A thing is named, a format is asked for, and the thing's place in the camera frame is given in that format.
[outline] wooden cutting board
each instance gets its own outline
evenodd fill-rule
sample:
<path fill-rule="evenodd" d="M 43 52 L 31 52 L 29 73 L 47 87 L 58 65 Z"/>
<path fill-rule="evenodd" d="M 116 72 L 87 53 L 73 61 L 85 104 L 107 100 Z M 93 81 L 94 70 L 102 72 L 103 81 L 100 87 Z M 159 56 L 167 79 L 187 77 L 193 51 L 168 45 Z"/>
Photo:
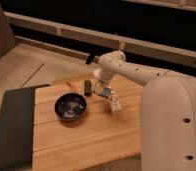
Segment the wooden cutting board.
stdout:
<path fill-rule="evenodd" d="M 73 82 L 83 95 L 83 80 Z M 56 100 L 71 92 L 66 84 L 36 90 L 33 171 L 82 170 L 140 153 L 139 102 L 142 87 L 121 76 L 111 82 L 122 111 L 113 116 L 107 101 L 93 94 L 85 97 L 85 117 L 59 120 Z"/>

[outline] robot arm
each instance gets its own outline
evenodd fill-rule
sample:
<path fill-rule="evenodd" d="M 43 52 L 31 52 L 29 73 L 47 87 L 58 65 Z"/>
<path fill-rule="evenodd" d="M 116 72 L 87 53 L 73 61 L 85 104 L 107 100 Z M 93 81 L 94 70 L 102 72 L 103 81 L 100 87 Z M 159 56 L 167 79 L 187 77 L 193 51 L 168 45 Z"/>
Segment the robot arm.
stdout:
<path fill-rule="evenodd" d="M 142 86 L 143 171 L 196 171 L 196 78 L 125 62 L 122 51 L 99 58 L 98 94 L 118 73 Z"/>

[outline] wooden table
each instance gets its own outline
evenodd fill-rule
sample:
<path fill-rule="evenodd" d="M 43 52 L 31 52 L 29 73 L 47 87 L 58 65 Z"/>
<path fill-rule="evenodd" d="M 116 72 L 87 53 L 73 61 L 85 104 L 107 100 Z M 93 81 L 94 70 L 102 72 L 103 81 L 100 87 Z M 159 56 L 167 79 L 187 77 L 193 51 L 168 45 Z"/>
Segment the wooden table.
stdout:
<path fill-rule="evenodd" d="M 83 81 L 73 83 L 83 95 Z M 35 98 L 33 171 L 82 170 L 140 153 L 139 101 L 142 87 L 115 76 L 111 83 L 122 105 L 113 116 L 104 98 L 87 100 L 86 116 L 62 122 L 56 100 L 70 92 L 66 84 L 39 88 Z"/>

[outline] black bowl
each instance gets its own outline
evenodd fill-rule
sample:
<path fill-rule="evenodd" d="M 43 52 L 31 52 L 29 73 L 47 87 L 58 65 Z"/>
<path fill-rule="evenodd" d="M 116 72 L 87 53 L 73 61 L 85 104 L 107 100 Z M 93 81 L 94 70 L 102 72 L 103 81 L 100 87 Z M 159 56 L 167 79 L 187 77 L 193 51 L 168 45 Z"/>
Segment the black bowl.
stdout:
<path fill-rule="evenodd" d="M 55 103 L 55 112 L 60 119 L 72 121 L 83 116 L 86 110 L 86 100 L 77 93 L 61 96 Z"/>

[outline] small object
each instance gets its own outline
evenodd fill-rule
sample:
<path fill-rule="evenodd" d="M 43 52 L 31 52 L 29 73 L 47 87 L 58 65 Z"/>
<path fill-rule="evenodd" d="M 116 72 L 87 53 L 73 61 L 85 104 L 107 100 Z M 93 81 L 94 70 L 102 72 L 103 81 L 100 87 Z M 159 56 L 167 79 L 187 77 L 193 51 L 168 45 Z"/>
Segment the small object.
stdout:
<path fill-rule="evenodd" d="M 119 114 L 122 110 L 121 104 L 118 100 L 118 97 L 114 91 L 111 91 L 110 96 L 108 97 L 109 106 L 113 115 Z"/>
<path fill-rule="evenodd" d="M 86 100 L 77 93 L 68 93 L 61 96 L 55 103 L 55 112 L 65 121 L 77 120 L 86 110 Z"/>
<path fill-rule="evenodd" d="M 102 93 L 104 87 L 99 84 L 98 82 L 95 83 L 94 87 L 93 87 L 93 93 L 97 94 L 98 96 Z"/>
<path fill-rule="evenodd" d="M 84 95 L 85 96 L 92 95 L 92 82 L 90 80 L 84 81 Z"/>
<path fill-rule="evenodd" d="M 108 99 L 108 97 L 111 95 L 112 89 L 110 87 L 104 87 L 103 91 L 99 94 L 101 97 L 105 97 Z"/>
<path fill-rule="evenodd" d="M 77 93 L 77 88 L 75 87 L 74 84 L 70 83 L 70 82 L 66 82 L 66 84 L 70 87 L 70 89 L 72 90 L 72 92 Z"/>

